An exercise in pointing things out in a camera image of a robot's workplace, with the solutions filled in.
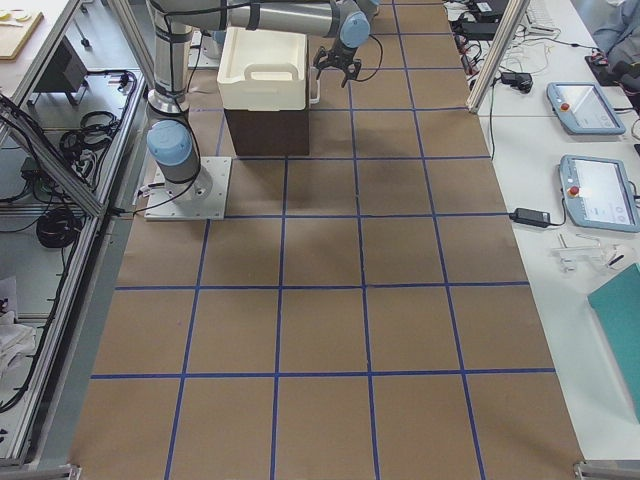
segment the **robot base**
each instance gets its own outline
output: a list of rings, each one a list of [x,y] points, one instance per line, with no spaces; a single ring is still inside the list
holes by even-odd
[[[227,203],[227,189],[231,175],[231,157],[202,157],[202,169],[189,192],[175,201],[147,210],[147,220],[222,220]],[[206,177],[208,188],[202,188],[200,178]],[[164,175],[158,168],[154,182],[164,182]],[[181,186],[174,186],[177,193]],[[152,190],[149,205],[160,204],[171,197],[166,189]]]

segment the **floor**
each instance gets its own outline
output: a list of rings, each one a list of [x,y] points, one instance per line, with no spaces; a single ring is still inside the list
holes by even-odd
[[[383,4],[374,33],[369,82],[323,74],[308,158],[234,160],[222,222],[133,220],[83,478],[573,478],[444,9]],[[366,76],[377,45],[358,54]],[[203,155],[233,155],[213,76],[191,121]]]

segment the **cutting board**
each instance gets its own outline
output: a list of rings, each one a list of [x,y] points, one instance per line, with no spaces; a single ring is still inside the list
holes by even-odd
[[[24,27],[0,25],[0,60],[14,60],[42,20],[42,12],[29,12],[31,18]]]

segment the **white plastic bin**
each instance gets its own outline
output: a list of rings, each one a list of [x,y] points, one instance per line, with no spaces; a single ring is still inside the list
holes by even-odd
[[[218,70],[224,108],[304,109],[306,54],[306,35],[229,27]]]

